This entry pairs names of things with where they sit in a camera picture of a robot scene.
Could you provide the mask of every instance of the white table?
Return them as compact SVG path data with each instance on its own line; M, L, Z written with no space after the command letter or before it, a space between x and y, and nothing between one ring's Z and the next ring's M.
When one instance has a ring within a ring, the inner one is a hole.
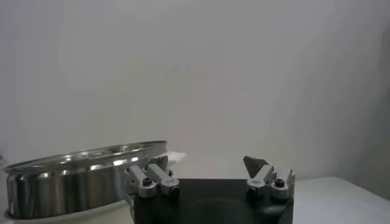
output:
M300 181L296 224L389 224L390 201L335 177Z

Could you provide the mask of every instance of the white backdrop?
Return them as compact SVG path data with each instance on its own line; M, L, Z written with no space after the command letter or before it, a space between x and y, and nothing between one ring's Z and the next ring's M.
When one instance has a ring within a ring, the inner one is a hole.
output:
M166 139L180 177L246 177L250 155L348 178L385 93L386 1L1 4L10 162Z

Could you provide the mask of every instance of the black knob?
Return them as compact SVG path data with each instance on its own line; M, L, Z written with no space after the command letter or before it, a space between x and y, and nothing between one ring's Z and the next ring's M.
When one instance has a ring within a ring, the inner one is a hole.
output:
M175 198L178 197L180 195L180 189L178 187L172 187L170 195Z
M285 181L282 179L275 180L275 187L285 187Z
M255 199L258 197L258 190L254 187L251 187L247 191L247 196L249 199Z

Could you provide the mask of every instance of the stainless steel ring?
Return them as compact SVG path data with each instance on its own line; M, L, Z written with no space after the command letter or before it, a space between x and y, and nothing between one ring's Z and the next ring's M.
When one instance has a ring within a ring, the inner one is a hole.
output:
M7 193L13 219L42 219L125 200L125 170L166 152L166 141L138 142L13 164Z

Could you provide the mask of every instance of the shiny metal rim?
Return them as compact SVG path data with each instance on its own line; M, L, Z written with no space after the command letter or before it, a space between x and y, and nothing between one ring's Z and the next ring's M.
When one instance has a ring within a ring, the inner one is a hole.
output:
M155 157L165 152L166 141L137 142L33 159L12 164L4 171L9 174L27 174L58 170L94 170L135 163L138 160Z

